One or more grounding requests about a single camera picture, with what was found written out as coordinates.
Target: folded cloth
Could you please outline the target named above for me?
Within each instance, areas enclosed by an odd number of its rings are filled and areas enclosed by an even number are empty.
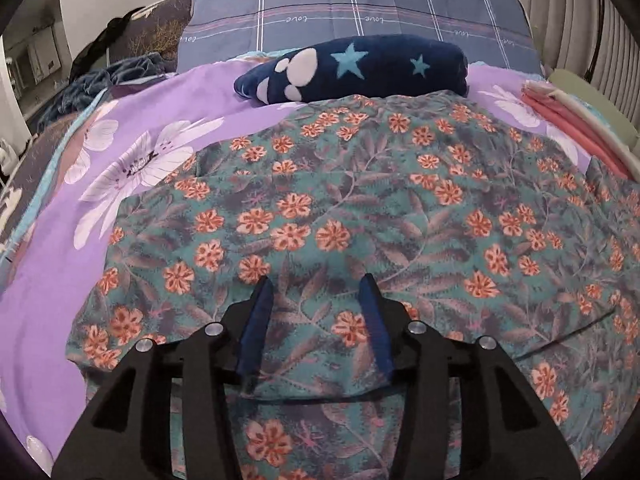
[[[51,123],[72,112],[81,112],[105,88],[141,77],[164,73],[164,60],[157,52],[123,59],[107,68],[92,70],[66,87],[47,108],[38,121],[41,133]]]
[[[408,34],[340,38],[289,52],[240,76],[234,89],[265,104],[451,90],[466,96],[459,47]]]
[[[527,88],[523,89],[522,101],[578,142],[590,155],[597,156],[616,176],[631,177],[626,165],[616,153],[602,142],[598,134],[584,120],[561,103]]]
[[[596,134],[596,142],[607,146],[622,161],[634,180],[640,182],[640,160],[631,153],[629,147],[620,140],[610,123],[595,108],[576,96],[568,94],[546,82],[527,81],[524,88],[529,92],[536,92],[553,98],[566,110],[580,117]]]

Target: light blue star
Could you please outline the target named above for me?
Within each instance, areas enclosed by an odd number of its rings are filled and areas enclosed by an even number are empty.
[[[338,62],[337,78],[340,79],[346,72],[351,72],[360,79],[364,79],[362,72],[360,72],[360,69],[358,68],[358,62],[367,54],[368,52],[356,51],[353,47],[353,43],[351,43],[344,52],[331,54],[331,57]]]
[[[411,59],[410,61],[414,64],[414,73],[412,75],[420,74],[426,78],[424,71],[430,69],[431,66],[422,61],[422,54],[420,54],[418,59]]]

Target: dark blanket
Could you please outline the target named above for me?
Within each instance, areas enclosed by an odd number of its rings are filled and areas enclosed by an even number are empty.
[[[157,52],[123,59],[107,68],[92,70],[80,76],[58,94],[38,121],[38,133],[60,117],[81,112],[105,88],[141,77],[164,73],[164,61]]]

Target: teal floral blanket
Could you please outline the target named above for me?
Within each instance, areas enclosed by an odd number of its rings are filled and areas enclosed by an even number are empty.
[[[638,402],[639,216],[636,184],[595,158],[582,175],[552,140],[451,92],[317,102],[122,203],[68,358],[93,391],[138,338],[185,338],[268,275],[257,387],[228,390],[244,478],[388,478],[404,393],[356,300],[371,272],[445,336],[499,340],[586,473]],[[179,383],[174,401],[183,473]]]

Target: white wall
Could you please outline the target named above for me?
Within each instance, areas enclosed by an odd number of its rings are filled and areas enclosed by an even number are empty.
[[[22,153],[27,140],[31,137],[25,124],[14,90],[11,87],[9,72],[4,62],[4,46],[0,36],[0,138],[6,140],[16,153]]]

